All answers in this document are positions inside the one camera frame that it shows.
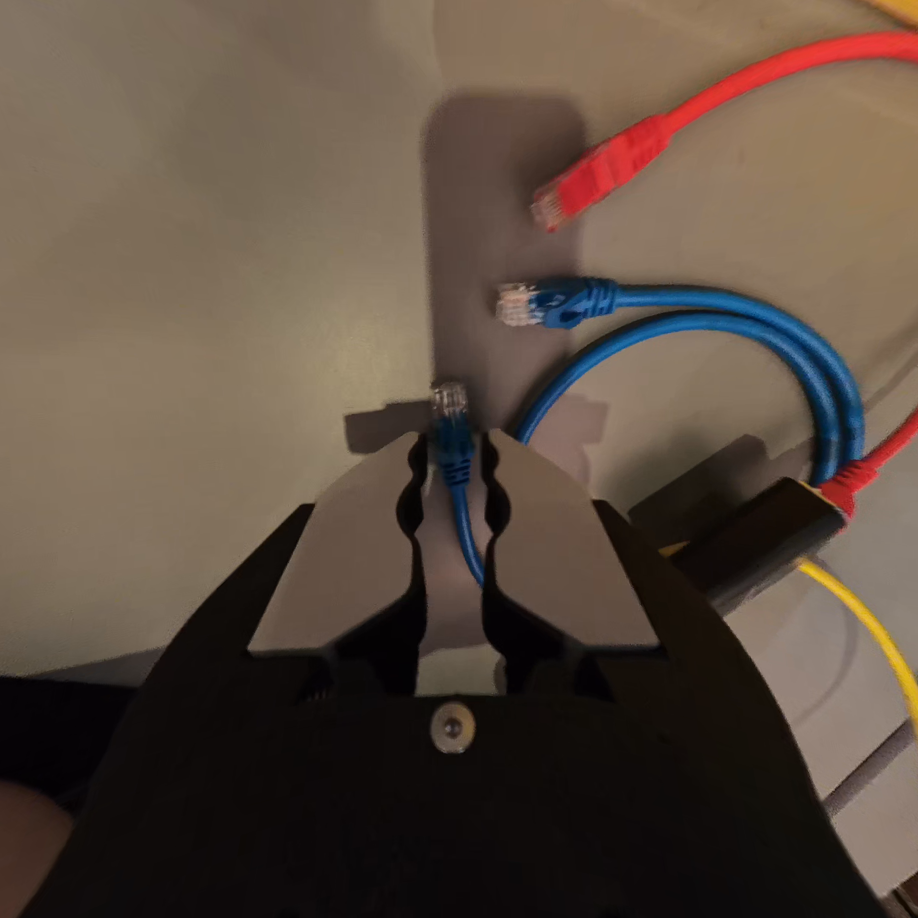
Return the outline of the person's black shorts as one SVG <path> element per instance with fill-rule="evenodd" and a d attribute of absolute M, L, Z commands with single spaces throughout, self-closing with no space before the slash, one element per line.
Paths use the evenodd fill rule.
<path fill-rule="evenodd" d="M 81 809 L 135 688 L 1 677 L 1 778 Z"/>

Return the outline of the black network switch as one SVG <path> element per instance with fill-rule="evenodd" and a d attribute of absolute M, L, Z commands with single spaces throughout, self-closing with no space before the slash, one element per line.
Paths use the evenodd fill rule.
<path fill-rule="evenodd" d="M 669 561 L 726 617 L 785 579 L 846 522 L 820 491 L 782 477 L 680 546 Z"/>

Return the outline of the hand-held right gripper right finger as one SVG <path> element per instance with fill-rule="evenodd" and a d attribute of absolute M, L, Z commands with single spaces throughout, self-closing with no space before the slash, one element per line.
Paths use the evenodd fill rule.
<path fill-rule="evenodd" d="M 488 431 L 482 465 L 499 597 L 584 648 L 659 649 L 587 488 L 502 430 Z"/>

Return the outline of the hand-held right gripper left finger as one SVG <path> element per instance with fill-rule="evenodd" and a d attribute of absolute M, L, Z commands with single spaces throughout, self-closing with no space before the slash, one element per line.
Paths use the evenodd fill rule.
<path fill-rule="evenodd" d="M 428 602 L 417 538 L 427 441 L 409 432 L 317 498 L 250 639 L 254 657 L 321 656 L 414 692 Z"/>

